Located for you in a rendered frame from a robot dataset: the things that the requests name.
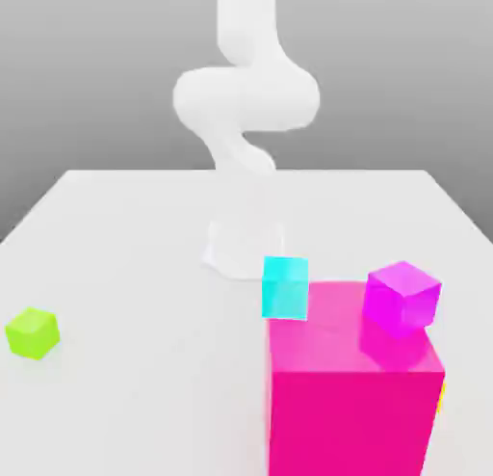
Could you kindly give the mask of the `small green cube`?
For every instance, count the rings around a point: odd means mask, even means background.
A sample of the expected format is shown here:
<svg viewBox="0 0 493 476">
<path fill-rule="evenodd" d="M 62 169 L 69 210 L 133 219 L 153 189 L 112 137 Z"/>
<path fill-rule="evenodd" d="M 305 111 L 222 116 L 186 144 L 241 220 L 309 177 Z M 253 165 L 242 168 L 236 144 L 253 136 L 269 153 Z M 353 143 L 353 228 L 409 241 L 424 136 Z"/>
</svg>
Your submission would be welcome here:
<svg viewBox="0 0 493 476">
<path fill-rule="evenodd" d="M 5 327 L 11 351 L 21 357 L 42 359 L 60 342 L 56 315 L 27 307 Z"/>
</svg>

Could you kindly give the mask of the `large pink box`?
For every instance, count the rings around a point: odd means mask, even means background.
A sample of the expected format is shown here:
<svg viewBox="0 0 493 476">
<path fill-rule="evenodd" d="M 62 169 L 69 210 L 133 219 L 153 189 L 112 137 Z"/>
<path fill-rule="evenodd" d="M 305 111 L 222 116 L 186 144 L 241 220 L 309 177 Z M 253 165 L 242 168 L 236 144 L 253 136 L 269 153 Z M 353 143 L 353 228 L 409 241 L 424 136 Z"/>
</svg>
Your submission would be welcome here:
<svg viewBox="0 0 493 476">
<path fill-rule="evenodd" d="M 307 320 L 269 322 L 269 476 L 421 476 L 445 370 L 425 331 L 363 316 L 364 291 L 313 282 Z"/>
</svg>

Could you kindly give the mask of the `small cyan cube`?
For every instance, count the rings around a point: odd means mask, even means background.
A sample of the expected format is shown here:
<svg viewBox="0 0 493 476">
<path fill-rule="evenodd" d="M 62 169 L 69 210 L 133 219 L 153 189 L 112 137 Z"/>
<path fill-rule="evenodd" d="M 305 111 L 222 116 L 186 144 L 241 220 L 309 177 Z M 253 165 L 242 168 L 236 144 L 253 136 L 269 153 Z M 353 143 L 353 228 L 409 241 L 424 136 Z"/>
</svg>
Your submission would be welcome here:
<svg viewBox="0 0 493 476">
<path fill-rule="evenodd" d="M 262 316 L 267 319 L 307 320 L 308 260 L 265 256 L 262 276 Z"/>
</svg>

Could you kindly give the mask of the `small magenta cube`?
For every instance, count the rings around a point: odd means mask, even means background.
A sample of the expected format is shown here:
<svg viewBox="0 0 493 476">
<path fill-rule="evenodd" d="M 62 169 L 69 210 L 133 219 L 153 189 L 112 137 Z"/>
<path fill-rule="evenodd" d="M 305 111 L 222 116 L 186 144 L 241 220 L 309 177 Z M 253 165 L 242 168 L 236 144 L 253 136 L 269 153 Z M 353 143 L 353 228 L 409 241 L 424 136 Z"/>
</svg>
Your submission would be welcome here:
<svg viewBox="0 0 493 476">
<path fill-rule="evenodd" d="M 394 337 L 404 337 L 432 324 L 442 283 L 400 261 L 368 274 L 363 315 Z"/>
</svg>

